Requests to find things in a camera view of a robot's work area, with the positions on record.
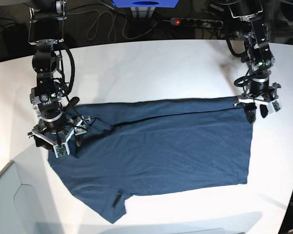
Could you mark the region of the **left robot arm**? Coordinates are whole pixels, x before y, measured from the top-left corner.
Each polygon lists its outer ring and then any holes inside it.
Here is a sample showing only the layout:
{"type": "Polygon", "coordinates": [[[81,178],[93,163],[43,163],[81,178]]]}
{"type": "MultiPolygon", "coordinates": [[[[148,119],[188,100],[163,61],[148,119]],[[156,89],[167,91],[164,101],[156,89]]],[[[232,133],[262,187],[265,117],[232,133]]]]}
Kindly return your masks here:
{"type": "Polygon", "coordinates": [[[243,41],[245,51],[238,54],[233,50],[229,38],[226,38],[232,55],[247,64],[247,73],[234,81],[234,86],[243,92],[234,105],[241,105],[247,120],[253,124],[255,110],[260,109],[262,118],[282,109],[277,90],[278,83],[270,84],[271,68],[275,62],[267,41],[267,30],[260,17],[263,7],[258,0],[227,0],[225,2],[233,19],[238,20],[237,36],[243,41]]]}

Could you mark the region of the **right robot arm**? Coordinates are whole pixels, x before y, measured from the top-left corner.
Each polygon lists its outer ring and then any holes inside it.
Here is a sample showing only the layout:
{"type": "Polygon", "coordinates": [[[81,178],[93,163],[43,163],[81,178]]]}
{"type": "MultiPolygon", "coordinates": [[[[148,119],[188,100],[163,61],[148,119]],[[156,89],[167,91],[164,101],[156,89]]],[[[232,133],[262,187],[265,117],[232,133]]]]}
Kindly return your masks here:
{"type": "Polygon", "coordinates": [[[37,147],[54,153],[56,158],[70,154],[69,141],[80,146],[89,132],[90,117],[78,113],[78,97],[69,98],[75,80],[75,62],[64,44],[66,1],[34,0],[30,4],[28,42],[36,47],[32,67],[37,74],[30,102],[39,122],[28,133],[37,147]]]}

